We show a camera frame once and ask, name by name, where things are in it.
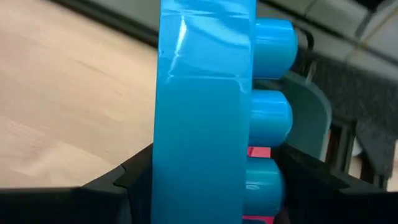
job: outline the blue plastic object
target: blue plastic object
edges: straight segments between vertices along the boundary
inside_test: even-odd
[[[241,224],[256,1],[163,0],[152,224]]]
[[[284,197],[284,181],[273,159],[248,158],[244,214],[273,217]]]
[[[297,42],[291,22],[257,19],[253,77],[280,79],[294,63]]]
[[[253,90],[249,146],[280,146],[292,124],[292,109],[283,93]]]

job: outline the blue rounded knob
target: blue rounded knob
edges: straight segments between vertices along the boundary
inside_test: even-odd
[[[290,21],[257,19],[253,78],[280,79],[294,63],[297,42]]]
[[[280,146],[292,124],[292,108],[283,93],[274,90],[252,91],[249,146]]]
[[[273,159],[248,158],[244,215],[273,217],[284,200],[283,176]]]

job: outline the wood grain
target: wood grain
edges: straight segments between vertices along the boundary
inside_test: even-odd
[[[152,142],[156,51],[58,5],[0,1],[0,187],[83,185]]]

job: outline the light wood surface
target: light wood surface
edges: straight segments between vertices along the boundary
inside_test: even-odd
[[[0,187],[83,185],[152,142],[156,51],[41,0],[0,0]]]

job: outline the blue plastic toy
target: blue plastic toy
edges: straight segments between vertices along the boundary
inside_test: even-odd
[[[292,25],[256,20],[256,1],[162,0],[159,34],[152,224],[276,215],[282,176],[271,159],[248,160],[247,148],[282,143],[292,112],[252,79],[291,66]]]

